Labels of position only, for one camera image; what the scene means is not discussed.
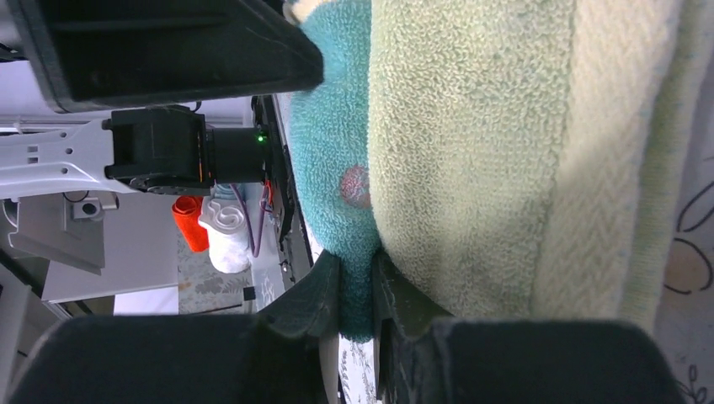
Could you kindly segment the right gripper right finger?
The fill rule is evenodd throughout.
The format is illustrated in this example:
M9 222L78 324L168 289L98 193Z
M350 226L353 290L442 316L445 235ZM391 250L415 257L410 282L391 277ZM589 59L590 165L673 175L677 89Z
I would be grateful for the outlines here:
M680 403L655 342L617 321L451 315L384 253L371 265L385 403Z

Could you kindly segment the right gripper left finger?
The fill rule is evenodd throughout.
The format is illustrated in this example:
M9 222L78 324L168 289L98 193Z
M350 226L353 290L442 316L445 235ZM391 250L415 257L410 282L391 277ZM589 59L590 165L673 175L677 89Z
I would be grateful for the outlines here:
M31 351L11 403L333 403L340 260L254 314L83 316Z

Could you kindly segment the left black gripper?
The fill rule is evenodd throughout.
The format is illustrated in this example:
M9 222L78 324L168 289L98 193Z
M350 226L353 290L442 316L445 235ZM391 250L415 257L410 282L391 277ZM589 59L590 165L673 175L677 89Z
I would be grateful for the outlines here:
M262 1L8 1L60 114L288 93L323 80L320 50Z

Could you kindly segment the yellow teal patterned towel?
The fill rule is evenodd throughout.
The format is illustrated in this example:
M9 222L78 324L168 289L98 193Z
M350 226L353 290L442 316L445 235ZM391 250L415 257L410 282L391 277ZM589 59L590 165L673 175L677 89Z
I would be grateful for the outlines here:
M370 262L456 316L652 331L710 1L289 1L324 80L290 98L298 197L373 337Z

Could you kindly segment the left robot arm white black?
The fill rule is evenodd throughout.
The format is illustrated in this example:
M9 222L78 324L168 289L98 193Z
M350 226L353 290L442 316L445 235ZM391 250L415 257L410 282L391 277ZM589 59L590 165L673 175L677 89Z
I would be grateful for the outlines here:
M216 128L193 102L315 88L320 50L263 1L4 1L1 59L27 61L69 129L3 136L1 195L207 195L261 183L276 129Z

